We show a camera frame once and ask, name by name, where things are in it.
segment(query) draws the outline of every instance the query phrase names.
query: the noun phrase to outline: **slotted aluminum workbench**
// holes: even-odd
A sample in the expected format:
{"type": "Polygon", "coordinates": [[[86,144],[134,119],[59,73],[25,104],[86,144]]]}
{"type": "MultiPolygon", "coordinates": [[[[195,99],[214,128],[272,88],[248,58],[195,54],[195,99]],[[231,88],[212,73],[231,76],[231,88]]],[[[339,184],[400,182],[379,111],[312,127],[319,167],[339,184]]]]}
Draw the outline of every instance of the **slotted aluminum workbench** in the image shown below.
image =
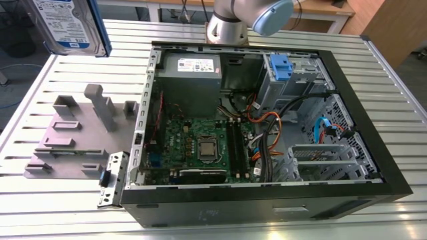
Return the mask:
{"type": "Polygon", "coordinates": [[[139,101],[151,41],[206,41],[202,25],[104,22],[111,57],[51,56],[0,136],[0,238],[427,239],[427,115],[375,47],[358,36],[282,31],[259,37],[250,31],[248,40],[251,45],[332,51],[414,191],[396,202],[338,220],[143,229],[124,210],[96,209],[98,180],[24,178],[58,95],[88,102],[83,92],[96,83],[115,103],[139,101]]]}

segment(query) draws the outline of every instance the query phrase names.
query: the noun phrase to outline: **blue plastic clip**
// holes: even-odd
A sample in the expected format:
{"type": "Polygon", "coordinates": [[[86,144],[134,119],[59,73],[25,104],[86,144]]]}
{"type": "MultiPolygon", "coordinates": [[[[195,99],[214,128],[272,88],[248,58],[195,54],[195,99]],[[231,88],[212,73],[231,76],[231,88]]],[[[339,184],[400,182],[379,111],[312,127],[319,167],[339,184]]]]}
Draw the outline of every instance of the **blue plastic clip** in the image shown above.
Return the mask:
{"type": "Polygon", "coordinates": [[[288,60],[288,56],[284,54],[272,54],[270,55],[270,59],[275,80],[280,82],[288,81],[294,72],[294,64],[288,60]]]}

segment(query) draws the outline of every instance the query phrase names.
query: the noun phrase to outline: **power supply label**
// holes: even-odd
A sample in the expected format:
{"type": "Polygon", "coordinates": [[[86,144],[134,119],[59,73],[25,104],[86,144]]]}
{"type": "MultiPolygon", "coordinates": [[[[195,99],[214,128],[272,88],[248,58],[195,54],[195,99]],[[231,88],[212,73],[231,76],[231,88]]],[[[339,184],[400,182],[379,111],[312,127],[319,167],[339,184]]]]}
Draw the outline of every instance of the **power supply label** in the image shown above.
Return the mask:
{"type": "Polygon", "coordinates": [[[32,0],[56,42],[67,48],[86,49],[90,39],[82,21],[75,17],[72,0],[32,0]]]}
{"type": "Polygon", "coordinates": [[[214,59],[180,58],[178,60],[178,71],[214,73],[214,59]]]}

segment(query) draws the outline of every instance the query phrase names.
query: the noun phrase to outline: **hard drive label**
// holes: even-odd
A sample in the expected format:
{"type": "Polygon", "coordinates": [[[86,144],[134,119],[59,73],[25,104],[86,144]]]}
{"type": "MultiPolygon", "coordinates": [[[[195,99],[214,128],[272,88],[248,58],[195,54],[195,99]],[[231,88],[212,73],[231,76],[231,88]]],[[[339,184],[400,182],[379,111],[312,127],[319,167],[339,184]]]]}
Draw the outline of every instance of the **hard drive label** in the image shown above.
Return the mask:
{"type": "Polygon", "coordinates": [[[74,1],[32,1],[56,42],[67,48],[88,48],[91,42],[82,21],[74,15],[74,1]]]}

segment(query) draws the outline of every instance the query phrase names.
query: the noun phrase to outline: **hard drive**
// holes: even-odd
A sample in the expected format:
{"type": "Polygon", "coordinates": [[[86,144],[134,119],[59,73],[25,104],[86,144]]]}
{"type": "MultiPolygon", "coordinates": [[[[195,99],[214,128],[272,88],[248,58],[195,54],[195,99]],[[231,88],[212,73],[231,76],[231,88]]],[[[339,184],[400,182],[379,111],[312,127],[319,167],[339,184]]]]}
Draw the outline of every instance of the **hard drive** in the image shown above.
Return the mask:
{"type": "Polygon", "coordinates": [[[23,0],[56,55],[108,57],[112,51],[96,0],[23,0]]]}

